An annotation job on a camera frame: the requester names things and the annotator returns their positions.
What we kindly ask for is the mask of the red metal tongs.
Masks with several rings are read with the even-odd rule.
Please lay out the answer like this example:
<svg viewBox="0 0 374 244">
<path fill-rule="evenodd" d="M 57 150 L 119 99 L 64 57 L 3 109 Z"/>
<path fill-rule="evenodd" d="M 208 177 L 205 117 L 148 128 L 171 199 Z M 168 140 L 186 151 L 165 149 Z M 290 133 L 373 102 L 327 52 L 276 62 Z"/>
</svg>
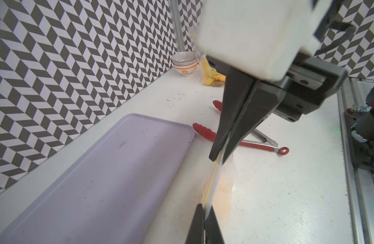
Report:
<svg viewBox="0 0 374 244">
<path fill-rule="evenodd" d="M 213 132 L 211 129 L 206 128 L 198 123 L 193 123 L 193 128 L 199 135 L 201 135 L 202 137 L 211 142 L 214 142 L 216 133 Z M 252 131 L 251 134 L 257 137 L 260 141 L 251 141 L 244 139 L 239 145 L 270 152 L 276 152 L 280 156 L 287 155 L 290 151 L 288 147 L 279 148 L 278 143 L 276 141 L 272 140 L 271 138 L 269 138 L 257 129 Z"/>
</svg>

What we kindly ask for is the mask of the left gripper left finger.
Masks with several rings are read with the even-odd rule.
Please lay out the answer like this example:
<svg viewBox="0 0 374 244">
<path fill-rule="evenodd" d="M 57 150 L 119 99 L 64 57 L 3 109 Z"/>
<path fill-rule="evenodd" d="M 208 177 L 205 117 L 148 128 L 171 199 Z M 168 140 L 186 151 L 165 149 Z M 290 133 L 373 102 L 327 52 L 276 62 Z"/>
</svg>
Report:
<svg viewBox="0 0 374 244">
<path fill-rule="evenodd" d="M 185 244 L 204 244 L 204 230 L 204 209 L 203 205 L 199 203 L 196 206 Z"/>
</svg>

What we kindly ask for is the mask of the clear bag with cookies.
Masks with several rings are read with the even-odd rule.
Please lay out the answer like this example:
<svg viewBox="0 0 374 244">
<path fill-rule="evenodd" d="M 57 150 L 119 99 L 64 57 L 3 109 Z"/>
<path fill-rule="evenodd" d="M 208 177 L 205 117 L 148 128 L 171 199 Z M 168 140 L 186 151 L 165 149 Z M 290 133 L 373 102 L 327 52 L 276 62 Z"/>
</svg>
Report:
<svg viewBox="0 0 374 244">
<path fill-rule="evenodd" d="M 215 161 L 208 172 L 201 195 L 205 214 L 213 209 L 220 224 L 227 222 L 231 212 L 233 185 L 236 178 L 236 163 L 230 155 L 224 164 Z"/>
</svg>

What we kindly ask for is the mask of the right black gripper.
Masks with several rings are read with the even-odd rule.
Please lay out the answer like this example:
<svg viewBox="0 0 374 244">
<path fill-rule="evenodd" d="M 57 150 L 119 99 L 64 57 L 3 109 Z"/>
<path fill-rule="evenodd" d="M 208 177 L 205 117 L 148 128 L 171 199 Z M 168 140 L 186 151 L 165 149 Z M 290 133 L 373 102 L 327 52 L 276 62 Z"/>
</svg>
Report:
<svg viewBox="0 0 374 244">
<path fill-rule="evenodd" d="M 348 77 L 348 71 L 317 58 L 294 63 L 280 81 L 268 82 L 208 57 L 226 76 L 219 127 L 209 159 L 223 153 L 223 163 L 241 141 L 271 113 L 296 122 L 321 107 Z"/>
</svg>

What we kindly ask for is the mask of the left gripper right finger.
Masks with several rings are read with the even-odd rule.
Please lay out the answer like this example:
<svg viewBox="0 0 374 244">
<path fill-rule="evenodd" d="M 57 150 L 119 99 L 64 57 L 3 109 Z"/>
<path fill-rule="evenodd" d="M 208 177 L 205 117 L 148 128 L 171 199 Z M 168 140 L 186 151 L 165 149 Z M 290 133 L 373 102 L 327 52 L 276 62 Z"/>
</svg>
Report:
<svg viewBox="0 0 374 244">
<path fill-rule="evenodd" d="M 224 239 L 217 221 L 213 207 L 210 208 L 207 217 L 205 217 L 205 243 L 206 244 L 224 244 Z"/>
</svg>

